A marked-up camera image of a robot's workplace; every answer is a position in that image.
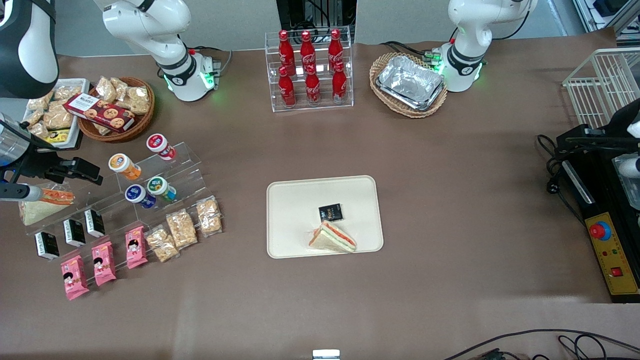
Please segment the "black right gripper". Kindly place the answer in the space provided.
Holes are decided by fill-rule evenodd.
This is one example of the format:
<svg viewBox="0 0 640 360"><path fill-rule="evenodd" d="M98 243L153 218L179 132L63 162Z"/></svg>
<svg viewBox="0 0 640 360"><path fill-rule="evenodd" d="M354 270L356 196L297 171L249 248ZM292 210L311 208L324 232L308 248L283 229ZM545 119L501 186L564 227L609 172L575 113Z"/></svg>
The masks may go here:
<svg viewBox="0 0 640 360"><path fill-rule="evenodd" d="M100 167L82 158L74 158L74 171L71 164L56 152L39 152L36 146L30 145L21 157L10 164L10 182L26 177L62 184L66 178L76 178L102 185L104 178L100 175Z"/></svg>

